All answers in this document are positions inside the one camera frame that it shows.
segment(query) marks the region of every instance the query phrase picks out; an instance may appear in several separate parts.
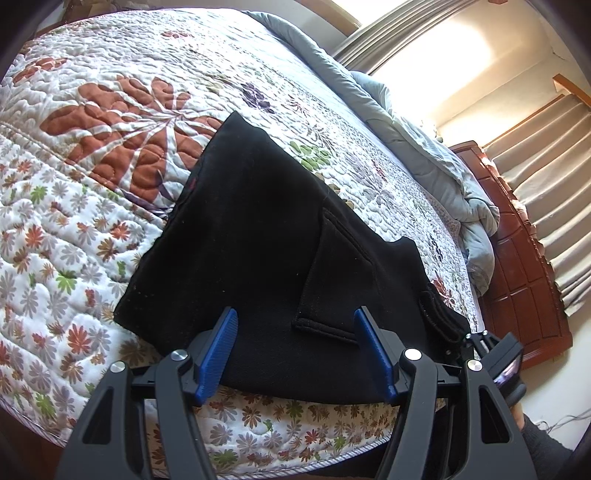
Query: white floor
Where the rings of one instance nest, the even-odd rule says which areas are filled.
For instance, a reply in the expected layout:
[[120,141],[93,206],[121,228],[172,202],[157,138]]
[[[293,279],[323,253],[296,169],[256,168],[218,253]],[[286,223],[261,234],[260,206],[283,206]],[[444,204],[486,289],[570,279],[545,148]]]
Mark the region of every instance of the white floor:
[[[528,388],[523,409],[534,423],[544,420],[553,425],[591,408],[591,300],[569,319],[569,326],[574,340],[570,350],[521,373]],[[589,422],[571,421],[550,434],[574,449]]]

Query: garment sleeve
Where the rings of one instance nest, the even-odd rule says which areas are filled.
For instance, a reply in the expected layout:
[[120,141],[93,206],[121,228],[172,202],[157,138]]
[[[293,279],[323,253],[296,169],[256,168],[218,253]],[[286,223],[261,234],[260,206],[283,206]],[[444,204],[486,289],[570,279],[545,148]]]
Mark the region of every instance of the garment sleeve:
[[542,432],[527,415],[524,415],[525,427],[521,432],[534,462],[538,480],[553,480],[561,467],[572,454],[560,442],[546,432]]

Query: human hand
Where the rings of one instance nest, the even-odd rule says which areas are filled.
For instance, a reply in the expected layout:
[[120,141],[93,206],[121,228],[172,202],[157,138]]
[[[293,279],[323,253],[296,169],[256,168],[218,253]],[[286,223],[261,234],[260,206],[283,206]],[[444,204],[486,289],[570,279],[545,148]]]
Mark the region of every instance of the human hand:
[[511,414],[513,415],[513,418],[515,420],[515,423],[517,424],[517,428],[519,428],[519,431],[523,431],[525,427],[525,418],[523,416],[523,408],[521,407],[521,402],[516,403],[511,407]]

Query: quilted bedspread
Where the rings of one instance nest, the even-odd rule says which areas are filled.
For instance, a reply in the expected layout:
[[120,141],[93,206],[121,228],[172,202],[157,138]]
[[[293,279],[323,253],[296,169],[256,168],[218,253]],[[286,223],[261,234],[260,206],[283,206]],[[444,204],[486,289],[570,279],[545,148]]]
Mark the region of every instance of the quilted bedspread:
[[[457,222],[261,24],[201,9],[80,21],[27,43],[0,87],[0,403],[52,442],[65,444],[111,362],[157,360],[113,309],[232,111],[385,240],[414,239],[447,304],[476,326]],[[266,478],[385,442],[396,409],[220,387],[195,415],[219,475]],[[165,475],[153,404],[147,430]]]

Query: blue gripper pad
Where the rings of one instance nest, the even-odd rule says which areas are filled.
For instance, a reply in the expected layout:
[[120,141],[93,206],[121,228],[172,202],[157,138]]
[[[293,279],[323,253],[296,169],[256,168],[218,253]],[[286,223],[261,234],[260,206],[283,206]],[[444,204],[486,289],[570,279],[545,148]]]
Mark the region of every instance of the blue gripper pad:
[[197,405],[203,405],[217,390],[238,334],[238,314],[226,307],[195,359]]
[[374,383],[384,398],[384,402],[393,404],[397,397],[394,387],[392,362],[388,358],[382,342],[379,340],[376,325],[371,315],[366,315],[363,308],[355,310],[353,317],[355,337],[361,351],[367,360]]

